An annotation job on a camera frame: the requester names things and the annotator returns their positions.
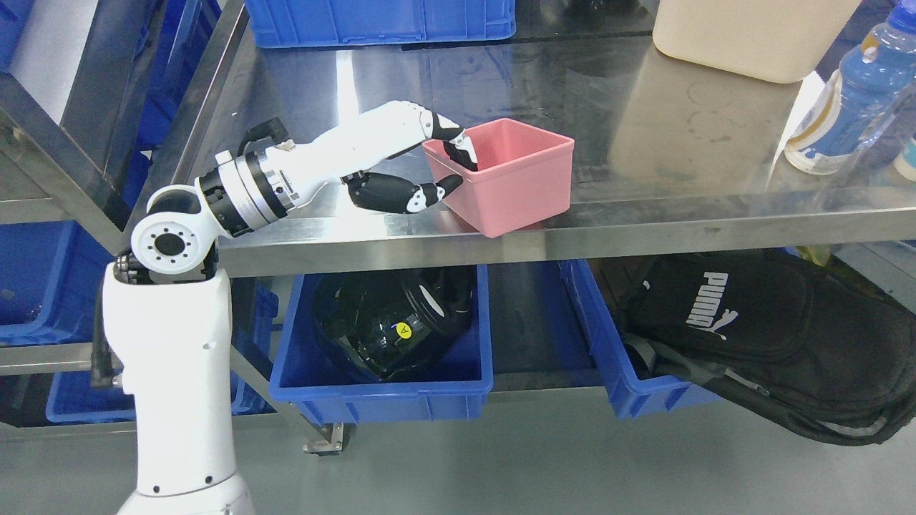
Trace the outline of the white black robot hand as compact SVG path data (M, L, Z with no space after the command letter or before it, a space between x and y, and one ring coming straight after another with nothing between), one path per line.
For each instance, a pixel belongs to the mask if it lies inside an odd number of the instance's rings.
M284 179L294 207L311 203L326 185L347 186L352 203L366 210L416 214L454 192L458 174L417 185L411 180L372 172L383 160L404 154L429 139L441 140L452 161L478 170L477 151L464 128L444 115L403 100L390 101L293 149L269 147L266 167Z

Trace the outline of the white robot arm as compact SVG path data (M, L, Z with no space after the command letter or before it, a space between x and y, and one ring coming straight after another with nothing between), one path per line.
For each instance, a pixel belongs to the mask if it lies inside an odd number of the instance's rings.
M129 248L106 268L102 332L135 399L137 482L121 514L252 514L238 471L230 388L229 277L216 240L284 216L248 144L294 141L278 118L251 128L238 151L193 185L169 185L147 203Z

